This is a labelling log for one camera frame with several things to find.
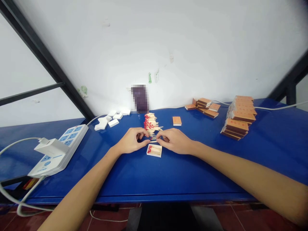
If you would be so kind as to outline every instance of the forearm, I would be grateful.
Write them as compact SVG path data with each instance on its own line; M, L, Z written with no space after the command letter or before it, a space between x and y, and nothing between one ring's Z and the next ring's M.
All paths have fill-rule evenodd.
M119 156L112 147L63 198L39 230L77 230Z
M267 167L195 142L193 155L298 225L307 224L308 187Z

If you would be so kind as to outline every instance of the blue outlet panel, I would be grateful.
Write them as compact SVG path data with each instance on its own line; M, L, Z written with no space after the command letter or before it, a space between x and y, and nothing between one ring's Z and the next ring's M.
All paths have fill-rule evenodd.
M69 146L72 143L73 140L65 141L65 145Z
M70 130L67 130L67 132L65 133L65 135L66 134L69 134L69 133L72 133L74 131L74 129L72 128L72 129L70 129Z
M51 159L50 156L45 156L44 159L41 160L41 162L46 161L46 160L49 160L49 159Z
M73 134L71 134L70 137L69 137L68 139L73 139L73 138L75 138L75 137L77 136L77 134L78 134L78 133L73 133Z
M82 128L82 127L78 127L78 128L76 128L76 129L74 130L74 132L78 132L78 131L80 131L80 130L81 130L81 128Z
M61 142L65 141L67 139L67 137L68 137L68 135L67 136L62 136L61 139L59 139L59 141L61 141Z

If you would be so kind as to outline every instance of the stack of matchboxes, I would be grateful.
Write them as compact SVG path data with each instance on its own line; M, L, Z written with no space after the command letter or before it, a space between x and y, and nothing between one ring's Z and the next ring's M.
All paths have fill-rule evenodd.
M256 121L256 114L252 97L236 96L228 108L226 123L220 133L240 140L248 134L249 126Z
M186 110L197 109L199 112L207 115L211 118L216 118L218 116L218 109L220 108L219 104L212 103L211 100L200 98L199 100L192 99L192 104L186 105Z

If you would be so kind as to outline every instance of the cable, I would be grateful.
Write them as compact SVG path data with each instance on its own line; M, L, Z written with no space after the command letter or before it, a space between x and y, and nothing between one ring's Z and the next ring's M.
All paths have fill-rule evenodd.
M93 120L91 120L90 122L88 122L87 126L89 126L89 124L91 124L94 120L96 120L97 118L104 116L105 114L99 115L97 117L95 117Z
M46 176L41 176L40 179L38 180L38 182L29 190L29 192L23 197L23 199L21 200L21 202L25 202L26 199L28 198L28 196L30 196L30 194L36 189L36 187L45 179ZM46 211L42 211L42 212L28 212L28 213L23 213L22 212L22 205L19 204L17 207L17 215L21 216L21 217L30 217L33 215L37 215Z
M156 108L156 109L153 109L153 110L169 109L169 108L171 108L171 109L176 109L176 108L181 108L181 107L185 107L185 105L184 105L184 106L178 106L178 107L161 107L161 108Z
M224 104L224 105L230 105L230 104L227 104L227 103L220 102L220 101L218 101L218 100L213 100L213 101L216 101L216 102L222 103L222 104Z
M6 150L8 150L10 147L12 147L13 145L21 142L21 141L26 141L26 140L41 140L41 138L38 138L38 137L31 137L31 138L26 138L26 139L22 139L22 140L19 140L19 141L16 141L12 144L10 144L9 146L5 147L4 149L2 149L0 151L0 156L2 155L2 153L4 153ZM36 206L32 206L32 205L28 205L24 202L21 202L17 199L15 199L14 197L12 197L9 193L7 193L7 191L3 188L2 184L0 183L0 193L2 193L8 200L12 201L13 203L15 204L18 204L18 205L22 205L22 206L25 206L25 207L28 207L28 208L32 208L32 209L38 209L38 210L44 210L44 211L52 211L51 209L44 209L44 208L40 208L40 207L36 207Z
M96 219L96 220L101 220L101 221L110 221L110 222L126 222L126 221L128 221L128 220L114 221L114 220L99 219L99 218L96 218L95 216L92 215L91 210L90 210L90 215L91 215L91 217L93 217L94 219Z
M290 107L295 107L295 106L297 106L297 105L301 105L301 104L305 104L305 103L308 103L308 101L305 101L305 102L302 102L302 103L293 104L293 105L289 105L289 106L285 106L285 107L279 107L279 108L255 107L255 109L265 109L265 110L275 111L275 110L280 110L280 109L286 109L286 108L290 108Z

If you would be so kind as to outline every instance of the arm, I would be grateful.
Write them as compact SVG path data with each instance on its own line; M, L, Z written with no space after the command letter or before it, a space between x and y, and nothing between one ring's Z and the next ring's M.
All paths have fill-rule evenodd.
M123 153L146 146L137 139L149 137L144 128L130 128L125 136L71 189L38 230L78 230L116 160Z
M285 218L300 226L307 224L308 186L260 164L192 141L178 129L160 131L157 141L178 154L202 159Z

